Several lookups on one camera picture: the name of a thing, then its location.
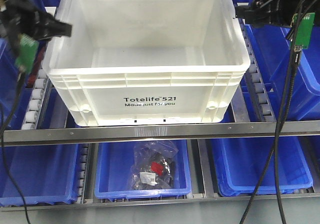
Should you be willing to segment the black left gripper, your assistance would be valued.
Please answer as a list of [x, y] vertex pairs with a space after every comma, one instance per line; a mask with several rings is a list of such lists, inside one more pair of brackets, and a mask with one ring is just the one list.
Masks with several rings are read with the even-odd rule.
[[0, 36], [11, 47], [19, 45], [20, 34], [27, 34], [37, 41], [72, 35], [71, 24], [40, 11], [30, 0], [0, 0], [0, 21]]

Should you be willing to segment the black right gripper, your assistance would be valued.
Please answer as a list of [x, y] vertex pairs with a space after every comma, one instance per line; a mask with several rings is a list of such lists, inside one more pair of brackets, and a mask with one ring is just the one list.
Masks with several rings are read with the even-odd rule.
[[320, 0], [253, 0], [234, 7], [235, 17], [254, 28], [275, 26], [290, 28], [294, 15], [314, 13], [314, 25], [320, 25]]

